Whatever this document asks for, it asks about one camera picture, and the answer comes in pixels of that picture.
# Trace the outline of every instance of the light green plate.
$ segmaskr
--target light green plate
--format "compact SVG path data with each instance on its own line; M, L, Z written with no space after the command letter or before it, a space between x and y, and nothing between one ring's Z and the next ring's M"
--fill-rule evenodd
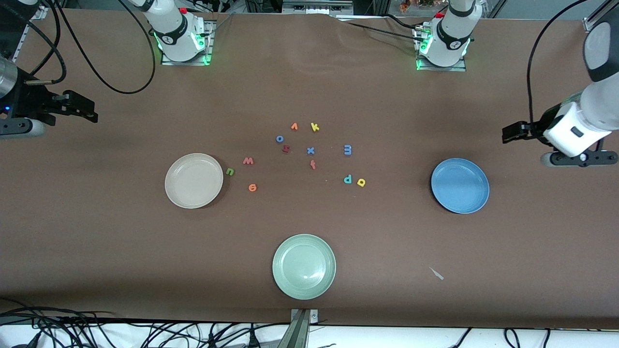
M327 291L335 278L333 250L314 235L292 236L275 252L273 278L277 286L292 298L316 298Z

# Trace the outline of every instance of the metal frame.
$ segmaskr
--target metal frame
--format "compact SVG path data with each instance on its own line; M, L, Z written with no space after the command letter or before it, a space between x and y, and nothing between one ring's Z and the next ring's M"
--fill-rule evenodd
M204 20L204 33L208 34L204 37L204 50L198 53L192 59L186 62L177 62L168 58L165 54L162 54L162 65L176 65L176 66L205 66L210 65L210 60L213 56L213 45L215 43L215 31L217 29L216 20Z
M387 13L389 10L389 5L391 5L391 0L374 0L374 13L373 14L383 14Z
M354 15L352 0L284 0L282 13Z
M30 20L44 19L47 16L47 11L48 11L47 7L40 5L39 10L37 10L37 13L35 13L35 15L32 16ZM26 25L26 27L24 28L24 32L22 33L22 37L19 39L19 43L17 44L17 48L15 49L15 53L13 53L13 58L11 59L13 63L17 61L17 56L19 55L19 51L22 50L24 41L26 41L26 34L28 34L29 30L30 30L30 26Z
M294 318L277 348L305 348L312 320L318 320L318 310L292 310Z
M505 6L506 3L507 3L507 0L499 0L494 6L494 8L492 9L492 11L490 12L490 15L488 15L488 18L496 18L496 16L498 16L499 13L501 13L501 10L503 9L503 6Z
M606 0L604 1L600 7L598 7L591 15L585 17L582 20L582 24L584 26L585 31L588 33L593 29L595 23L597 23L600 18L602 18L605 14L607 14L610 10L614 9L619 5L619 0Z

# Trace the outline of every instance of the plate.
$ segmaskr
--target plate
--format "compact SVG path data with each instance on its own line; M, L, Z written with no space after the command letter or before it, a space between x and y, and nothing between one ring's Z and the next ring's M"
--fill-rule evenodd
M275 252L273 278L286 295L297 300L311 300L324 294L333 283L335 255L319 237L292 236Z
M481 209L490 196L486 174L465 159L448 159L432 173L432 193L447 210L471 214Z
M165 192L181 208L204 207L217 197L222 185L222 166L205 154L182 156L165 175Z

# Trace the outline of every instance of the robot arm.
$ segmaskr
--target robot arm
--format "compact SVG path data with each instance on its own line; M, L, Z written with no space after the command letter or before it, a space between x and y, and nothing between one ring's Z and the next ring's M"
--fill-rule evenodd
M450 0L443 18L427 24L431 35L420 54L439 67L450 67L466 54L470 34L482 17L478 0Z
M159 48L172 61L184 62L204 50L204 19L179 10L174 0L129 0L144 13Z
M38 9L38 0L13 0L2 7L5 11L0 11L0 19L23 25ZM71 90L61 95L52 93L45 87L48 83L52 81L40 81L0 56L0 115L6 114L6 117L0 116L0 139L42 135L45 124L56 124L52 114L76 115L93 123L98 121L93 101Z
M589 32L583 56L593 83L548 109L539 121L520 121L503 128L504 144L538 139L559 151L542 157L550 166L617 162L614 152L588 148L619 129L619 8L607 13Z

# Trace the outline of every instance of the small paper scrap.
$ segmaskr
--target small paper scrap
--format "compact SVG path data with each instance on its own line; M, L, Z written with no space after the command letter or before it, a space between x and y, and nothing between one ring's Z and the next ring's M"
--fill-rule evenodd
M432 270L434 275L438 277L438 279L441 279L441 280L445 279L445 277L441 276L441 274L439 272L436 272L432 267L429 267L429 268Z

